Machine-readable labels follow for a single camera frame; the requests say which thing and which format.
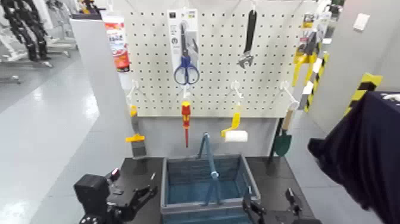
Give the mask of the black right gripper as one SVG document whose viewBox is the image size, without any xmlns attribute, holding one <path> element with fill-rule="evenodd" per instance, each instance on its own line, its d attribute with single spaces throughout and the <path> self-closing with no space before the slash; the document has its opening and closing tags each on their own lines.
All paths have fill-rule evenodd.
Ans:
<svg viewBox="0 0 400 224">
<path fill-rule="evenodd" d="M 292 188 L 285 191 L 290 211 L 265 212 L 265 208 L 251 198 L 252 189 L 248 186 L 243 195 L 243 210 L 253 224 L 322 224 L 319 219 L 299 217 L 302 213 L 302 202 Z"/>
</svg>

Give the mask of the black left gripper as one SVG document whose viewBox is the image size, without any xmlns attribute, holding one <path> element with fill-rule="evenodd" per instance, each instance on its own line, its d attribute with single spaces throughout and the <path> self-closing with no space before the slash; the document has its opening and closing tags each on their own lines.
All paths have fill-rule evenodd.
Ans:
<svg viewBox="0 0 400 224">
<path fill-rule="evenodd" d="M 114 195 L 122 195 L 123 190 L 117 185 L 120 169 L 114 168 L 106 175 L 106 180 Z M 158 193 L 157 186 L 148 185 L 142 189 L 135 189 L 129 203 L 111 203 L 108 201 L 87 201 L 83 203 L 84 215 L 79 223 L 103 224 L 125 223 L 134 219 L 138 211 Z"/>
</svg>

